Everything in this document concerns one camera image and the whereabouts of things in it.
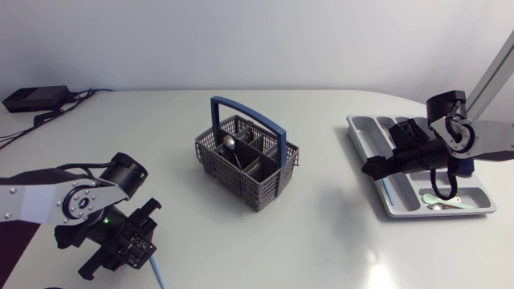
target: gray plastic basket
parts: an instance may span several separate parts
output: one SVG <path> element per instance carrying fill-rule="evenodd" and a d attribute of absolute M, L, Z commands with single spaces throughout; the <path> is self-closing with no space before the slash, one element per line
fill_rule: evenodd
<path fill-rule="evenodd" d="M 210 99 L 212 128 L 195 139 L 196 155 L 204 170 L 216 177 L 255 211 L 280 195 L 298 165 L 299 148 L 286 141 L 286 132 L 267 117 L 232 100 L 214 96 Z M 238 110 L 260 122 L 272 132 L 240 116 L 219 122 L 218 105 Z M 235 154 L 222 142 L 225 135 L 235 139 Z"/>

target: blue handle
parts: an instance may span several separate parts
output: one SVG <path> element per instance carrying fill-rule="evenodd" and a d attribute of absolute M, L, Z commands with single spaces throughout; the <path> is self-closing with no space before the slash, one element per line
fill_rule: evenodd
<path fill-rule="evenodd" d="M 223 104 L 229 108 L 233 108 L 239 112 L 246 114 L 247 116 L 257 120 L 264 127 L 276 134 L 278 140 L 278 152 L 277 158 L 279 160 L 279 167 L 282 168 L 286 165 L 286 131 L 281 128 L 278 124 L 274 123 L 267 117 L 249 108 L 248 106 L 242 105 L 233 100 L 226 99 L 221 96 L 213 96 L 210 98 L 210 112 L 212 116 L 212 128 L 216 129 L 219 127 L 219 104 Z"/>

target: spoon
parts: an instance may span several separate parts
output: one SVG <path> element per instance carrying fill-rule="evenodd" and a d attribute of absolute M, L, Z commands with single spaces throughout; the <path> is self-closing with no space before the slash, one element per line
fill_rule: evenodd
<path fill-rule="evenodd" d="M 444 201 L 444 200 L 441 200 L 440 198 L 435 197 L 429 193 L 425 193 L 422 196 L 422 200 L 427 205 L 442 204 L 442 205 L 454 206 L 455 208 L 460 208 L 460 209 L 474 209 L 475 208 L 474 206 L 460 204 L 460 203 L 454 202 L 454 201 Z"/>
<path fill-rule="evenodd" d="M 235 157 L 235 161 L 238 162 L 239 169 L 243 169 L 241 163 L 239 162 L 238 156 L 235 154 L 235 140 L 232 136 L 226 135 L 223 137 L 223 144 L 232 151 Z"/>
<path fill-rule="evenodd" d="M 441 205 L 439 203 L 435 203 L 435 204 L 428 205 L 428 209 L 430 209 L 430 210 L 442 210 L 444 208 L 443 208 L 443 205 Z"/>

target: tabletop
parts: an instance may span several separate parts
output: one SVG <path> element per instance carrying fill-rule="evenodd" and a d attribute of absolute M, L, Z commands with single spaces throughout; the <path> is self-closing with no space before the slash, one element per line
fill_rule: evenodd
<path fill-rule="evenodd" d="M 256 213 L 204 172 L 194 138 L 211 124 L 210 97 L 238 101 L 274 120 L 300 148 L 282 194 Z M 28 128 L 37 112 L 0 109 L 0 135 Z M 237 114 L 221 107 L 224 119 Z M 496 203 L 489 215 L 390 218 L 348 136 L 347 115 L 420 115 L 410 100 L 359 91 L 99 92 L 77 109 L 0 151 L 0 176 L 127 153 L 149 171 L 130 214 L 151 197 L 154 255 L 168 288 L 513 287 L 514 163 L 475 163 Z M 5 288 L 155 287 L 140 270 L 77 271 L 99 245 L 56 247 L 40 226 Z"/>

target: green spoon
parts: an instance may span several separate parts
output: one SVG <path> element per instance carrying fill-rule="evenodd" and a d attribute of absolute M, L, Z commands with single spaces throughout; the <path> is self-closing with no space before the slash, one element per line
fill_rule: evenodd
<path fill-rule="evenodd" d="M 460 209 L 474 209 L 475 208 L 474 206 L 461 204 L 461 203 L 454 202 L 454 201 L 444 201 L 444 200 L 441 200 L 440 198 L 433 196 L 429 193 L 425 193 L 422 196 L 422 200 L 427 205 L 444 204 L 444 205 L 454 206 L 454 207 L 460 208 Z"/>

